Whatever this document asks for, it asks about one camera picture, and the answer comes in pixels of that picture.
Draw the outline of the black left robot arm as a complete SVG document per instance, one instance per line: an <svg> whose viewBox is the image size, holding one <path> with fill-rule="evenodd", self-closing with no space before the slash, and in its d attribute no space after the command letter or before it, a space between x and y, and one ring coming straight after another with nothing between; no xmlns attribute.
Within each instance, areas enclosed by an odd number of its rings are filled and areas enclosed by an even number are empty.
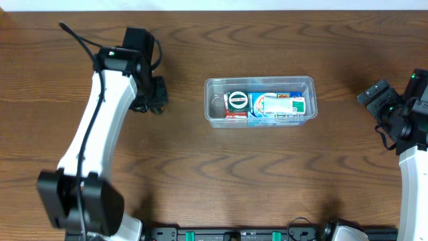
<svg viewBox="0 0 428 241"><path fill-rule="evenodd" d="M168 101L158 66L141 50L103 47L76 135L56 171L42 171L37 190L51 225L76 240L143 240L143 224L125 214L111 185L115 146L128 110L160 114Z"/></svg>

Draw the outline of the blue Koolfever box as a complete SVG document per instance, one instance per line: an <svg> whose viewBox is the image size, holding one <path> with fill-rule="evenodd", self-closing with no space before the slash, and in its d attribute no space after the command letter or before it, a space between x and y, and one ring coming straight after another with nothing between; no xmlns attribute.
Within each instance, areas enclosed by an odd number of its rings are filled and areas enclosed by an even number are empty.
<svg viewBox="0 0 428 241"><path fill-rule="evenodd" d="M279 114L266 114L263 109L263 101L266 96L278 97L278 98L290 98L290 97L303 97L301 92L250 92L249 100L250 106L247 114L248 118L256 118L255 121L251 121L251 125L266 124L266 125L277 125L282 122L288 122L296 116L301 115L279 115Z"/></svg>

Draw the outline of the red Panadol box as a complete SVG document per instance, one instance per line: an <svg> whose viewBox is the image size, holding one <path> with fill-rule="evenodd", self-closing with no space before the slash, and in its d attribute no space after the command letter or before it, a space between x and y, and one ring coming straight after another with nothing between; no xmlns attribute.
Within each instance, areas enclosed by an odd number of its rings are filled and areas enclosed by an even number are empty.
<svg viewBox="0 0 428 241"><path fill-rule="evenodd" d="M230 109L228 106L227 94L224 94L223 97L224 97L224 101L225 101L225 117L226 118L246 118L247 117L246 112L230 112Z"/></svg>

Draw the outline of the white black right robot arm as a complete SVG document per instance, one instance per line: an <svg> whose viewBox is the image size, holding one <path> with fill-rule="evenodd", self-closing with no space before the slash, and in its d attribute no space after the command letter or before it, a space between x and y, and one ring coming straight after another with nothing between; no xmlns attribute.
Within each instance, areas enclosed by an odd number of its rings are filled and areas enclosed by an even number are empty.
<svg viewBox="0 0 428 241"><path fill-rule="evenodd" d="M375 118L385 148L395 151L401 170L401 214L397 229L364 230L337 219L318 231L317 240L427 239L427 71L414 69L403 94L379 80L357 96Z"/></svg>

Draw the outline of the green Zam-Buk box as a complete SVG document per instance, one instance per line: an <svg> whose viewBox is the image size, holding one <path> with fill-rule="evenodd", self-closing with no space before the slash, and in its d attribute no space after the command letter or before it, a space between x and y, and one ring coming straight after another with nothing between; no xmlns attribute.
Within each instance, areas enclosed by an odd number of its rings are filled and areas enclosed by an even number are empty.
<svg viewBox="0 0 428 241"><path fill-rule="evenodd" d="M247 112L249 110L249 97L246 91L229 91L227 104L231 112Z"/></svg>

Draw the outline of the white green Panadol box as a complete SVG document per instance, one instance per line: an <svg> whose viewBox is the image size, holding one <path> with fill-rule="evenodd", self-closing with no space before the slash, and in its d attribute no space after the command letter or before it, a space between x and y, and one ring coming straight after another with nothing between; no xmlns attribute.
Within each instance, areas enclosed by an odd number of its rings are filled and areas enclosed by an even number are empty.
<svg viewBox="0 0 428 241"><path fill-rule="evenodd" d="M266 96L263 101L263 109L266 114L301 115L306 112L306 103L303 97L278 98Z"/></svg>

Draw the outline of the dark bottle white cap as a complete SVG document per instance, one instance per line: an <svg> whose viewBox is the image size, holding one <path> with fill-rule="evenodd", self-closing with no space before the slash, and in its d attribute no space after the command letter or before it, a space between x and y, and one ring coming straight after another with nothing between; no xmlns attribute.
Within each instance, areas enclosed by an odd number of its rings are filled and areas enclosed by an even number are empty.
<svg viewBox="0 0 428 241"><path fill-rule="evenodd" d="M155 108L152 108L150 111L153 114L161 115L165 111L165 108L164 107L155 107Z"/></svg>

